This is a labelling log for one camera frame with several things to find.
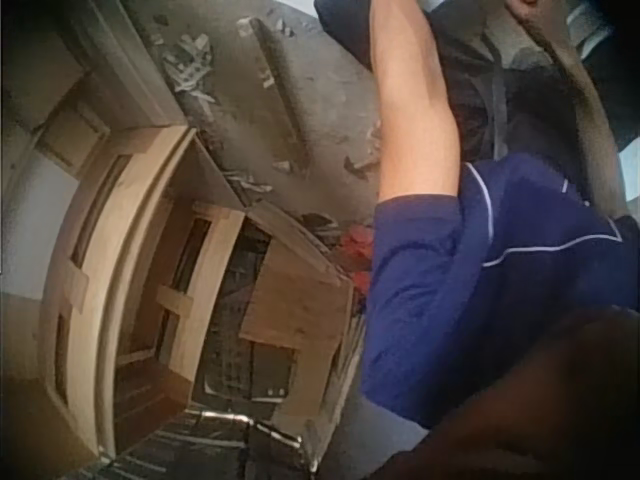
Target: blue sleeve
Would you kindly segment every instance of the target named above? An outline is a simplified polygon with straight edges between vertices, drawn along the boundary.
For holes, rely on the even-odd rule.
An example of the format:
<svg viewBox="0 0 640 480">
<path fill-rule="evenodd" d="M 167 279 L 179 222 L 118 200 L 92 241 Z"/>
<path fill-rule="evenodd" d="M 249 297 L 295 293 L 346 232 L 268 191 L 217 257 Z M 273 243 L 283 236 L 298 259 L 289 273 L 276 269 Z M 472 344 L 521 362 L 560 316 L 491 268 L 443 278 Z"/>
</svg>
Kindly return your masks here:
<svg viewBox="0 0 640 480">
<path fill-rule="evenodd" d="M 396 198 L 377 207 L 374 227 L 362 390 L 373 403 L 420 423 L 426 407 L 421 392 L 434 367 L 430 345 L 447 328 L 438 319 L 451 317 L 433 309 L 447 309 L 438 297 L 451 280 L 462 228 L 459 201 Z"/>
</svg>

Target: white wall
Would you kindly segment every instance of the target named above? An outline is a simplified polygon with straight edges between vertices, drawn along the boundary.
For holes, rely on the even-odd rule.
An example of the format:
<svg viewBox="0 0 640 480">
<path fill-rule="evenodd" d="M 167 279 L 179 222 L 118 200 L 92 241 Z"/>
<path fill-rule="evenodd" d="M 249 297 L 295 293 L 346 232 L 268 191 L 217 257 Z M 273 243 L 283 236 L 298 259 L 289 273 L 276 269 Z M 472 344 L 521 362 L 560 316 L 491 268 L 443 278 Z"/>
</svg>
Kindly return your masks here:
<svg viewBox="0 0 640 480">
<path fill-rule="evenodd" d="M 3 207 L 4 293 L 41 299 L 60 225 L 78 181 L 34 150 Z"/>
<path fill-rule="evenodd" d="M 51 253 L 78 181 L 33 151 L 2 216 L 2 376 L 38 376 L 38 322 Z"/>
</svg>

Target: wooden frame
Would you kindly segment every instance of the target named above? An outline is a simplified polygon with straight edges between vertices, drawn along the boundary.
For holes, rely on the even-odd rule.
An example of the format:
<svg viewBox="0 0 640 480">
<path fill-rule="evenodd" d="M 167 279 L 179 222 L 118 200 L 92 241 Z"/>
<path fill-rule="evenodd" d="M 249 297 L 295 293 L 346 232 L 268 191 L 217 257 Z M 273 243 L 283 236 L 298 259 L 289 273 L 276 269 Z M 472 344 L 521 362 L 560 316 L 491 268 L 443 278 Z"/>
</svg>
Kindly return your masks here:
<svg viewBox="0 0 640 480">
<path fill-rule="evenodd" d="M 41 376 L 50 395 L 55 393 L 55 342 L 59 312 L 69 302 L 62 281 L 93 201 L 120 155 L 132 160 L 111 192 L 91 234 L 86 258 L 77 266 L 87 276 L 82 310 L 71 312 L 67 352 L 67 406 L 74 428 L 94 452 L 98 451 L 95 405 L 97 356 L 103 308 L 120 251 L 138 210 L 163 171 L 168 154 L 187 132 L 186 127 L 141 129 L 113 135 L 96 156 L 71 202 L 54 247 L 43 297 L 39 345 Z"/>
</svg>

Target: white stripe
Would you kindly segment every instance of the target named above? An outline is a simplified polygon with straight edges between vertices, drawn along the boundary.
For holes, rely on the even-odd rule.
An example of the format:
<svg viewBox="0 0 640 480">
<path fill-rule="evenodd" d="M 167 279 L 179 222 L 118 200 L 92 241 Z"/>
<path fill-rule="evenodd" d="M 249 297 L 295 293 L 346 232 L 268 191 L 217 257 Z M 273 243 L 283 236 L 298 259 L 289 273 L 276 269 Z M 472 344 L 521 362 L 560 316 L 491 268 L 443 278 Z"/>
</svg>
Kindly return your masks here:
<svg viewBox="0 0 640 480">
<path fill-rule="evenodd" d="M 618 237 L 618 240 L 621 242 L 622 235 L 620 235 L 620 230 L 618 230 L 618 227 L 616 227 L 615 222 L 610 218 L 607 218 L 607 221 L 609 222 L 609 225 L 611 225 L 611 228 L 613 228 L 613 231 L 616 232 L 616 237 Z"/>
<path fill-rule="evenodd" d="M 494 267 L 496 265 L 498 265 L 499 263 L 502 263 L 502 261 L 507 258 L 507 256 L 509 256 L 512 253 L 532 253 L 532 252 L 559 252 L 561 250 L 566 250 L 567 248 L 571 248 L 579 243 L 582 242 L 586 242 L 588 240 L 611 240 L 613 242 L 616 243 L 622 243 L 622 237 L 620 236 L 620 232 L 618 231 L 618 229 L 616 228 L 615 224 L 609 220 L 609 224 L 611 225 L 611 228 L 613 228 L 613 231 L 615 232 L 616 236 L 612 237 L 611 235 L 604 235 L 604 234 L 595 234 L 595 235 L 586 235 L 584 237 L 579 237 L 576 238 L 575 240 L 572 240 L 570 242 L 567 242 L 563 245 L 558 245 L 555 247 L 514 247 L 514 248 L 507 248 L 502 255 L 500 255 L 500 257 L 496 258 L 495 260 L 491 260 L 489 262 L 485 262 L 482 264 L 483 267 Z"/>
<path fill-rule="evenodd" d="M 488 211 L 488 217 L 489 217 L 489 227 L 488 227 L 489 244 L 491 244 L 493 242 L 493 204 L 491 203 L 491 197 L 489 196 L 489 189 L 485 185 L 484 181 L 482 180 L 482 177 L 480 176 L 478 171 L 475 169 L 475 167 L 470 163 L 467 163 L 466 165 L 467 167 L 469 167 L 469 170 L 471 170 L 471 173 L 473 173 L 473 176 L 476 177 L 476 180 L 480 184 L 480 188 L 482 189 L 482 194 L 484 195 L 484 201 L 487 204 L 487 211 Z"/>
</svg>

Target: wooden cabinet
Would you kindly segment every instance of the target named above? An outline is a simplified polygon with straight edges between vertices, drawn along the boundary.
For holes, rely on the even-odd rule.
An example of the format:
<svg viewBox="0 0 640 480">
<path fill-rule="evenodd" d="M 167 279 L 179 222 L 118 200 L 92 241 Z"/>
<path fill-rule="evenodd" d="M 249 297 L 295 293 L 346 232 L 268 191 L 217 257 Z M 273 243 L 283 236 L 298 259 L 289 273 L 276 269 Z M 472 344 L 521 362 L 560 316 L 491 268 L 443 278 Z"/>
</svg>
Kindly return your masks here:
<svg viewBox="0 0 640 480">
<path fill-rule="evenodd" d="M 49 266 L 40 375 L 96 457 L 117 457 L 187 409 L 249 223 L 270 240 L 235 338 L 295 353 L 270 421 L 313 439 L 312 458 L 326 450 L 358 359 L 353 286 L 291 217 L 264 201 L 245 209 L 194 130 L 172 126 L 101 143 Z"/>
<path fill-rule="evenodd" d="M 175 126 L 111 135 L 60 229 L 41 312 L 41 375 L 96 454 L 115 457 L 190 398 L 244 219 L 225 207 L 194 209 L 169 188 L 182 170 L 214 168 L 198 158 L 194 133 Z M 230 190 L 216 196 L 237 202 Z"/>
</svg>

